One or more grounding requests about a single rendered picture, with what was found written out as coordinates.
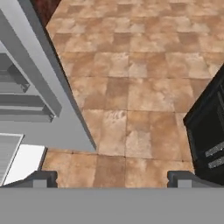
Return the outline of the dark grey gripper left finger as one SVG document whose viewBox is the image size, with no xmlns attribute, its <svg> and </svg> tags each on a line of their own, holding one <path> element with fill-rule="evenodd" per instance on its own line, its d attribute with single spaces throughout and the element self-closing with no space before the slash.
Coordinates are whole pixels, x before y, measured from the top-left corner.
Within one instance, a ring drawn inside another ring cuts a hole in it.
<svg viewBox="0 0 224 224">
<path fill-rule="evenodd" d="M 6 187 L 16 188 L 57 188 L 56 171 L 35 171 L 24 179 L 9 183 Z"/>
</svg>

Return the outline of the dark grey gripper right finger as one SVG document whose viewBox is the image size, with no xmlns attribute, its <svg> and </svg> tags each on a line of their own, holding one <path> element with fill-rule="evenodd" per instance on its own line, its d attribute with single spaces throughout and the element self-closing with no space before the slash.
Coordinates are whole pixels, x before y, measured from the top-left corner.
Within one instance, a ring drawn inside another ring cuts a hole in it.
<svg viewBox="0 0 224 224">
<path fill-rule="evenodd" d="M 168 171 L 167 187 L 169 188 L 218 188 L 215 183 L 198 178 L 190 171 Z"/>
</svg>

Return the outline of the grey fridge body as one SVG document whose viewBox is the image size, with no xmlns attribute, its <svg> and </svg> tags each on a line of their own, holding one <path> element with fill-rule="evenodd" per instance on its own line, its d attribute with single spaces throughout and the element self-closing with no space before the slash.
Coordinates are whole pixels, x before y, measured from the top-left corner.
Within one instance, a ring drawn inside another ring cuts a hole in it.
<svg viewBox="0 0 224 224">
<path fill-rule="evenodd" d="M 41 169 L 46 147 L 23 144 L 23 134 L 0 133 L 0 186 L 25 179 Z"/>
</svg>

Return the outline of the black kitchen cabinet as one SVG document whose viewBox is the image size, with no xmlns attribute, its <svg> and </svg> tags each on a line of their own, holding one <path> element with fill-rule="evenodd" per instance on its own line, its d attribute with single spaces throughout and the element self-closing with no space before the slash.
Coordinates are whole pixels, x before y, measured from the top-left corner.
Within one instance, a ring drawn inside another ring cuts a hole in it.
<svg viewBox="0 0 224 224">
<path fill-rule="evenodd" d="M 195 175 L 224 186 L 224 63 L 183 122 Z"/>
</svg>

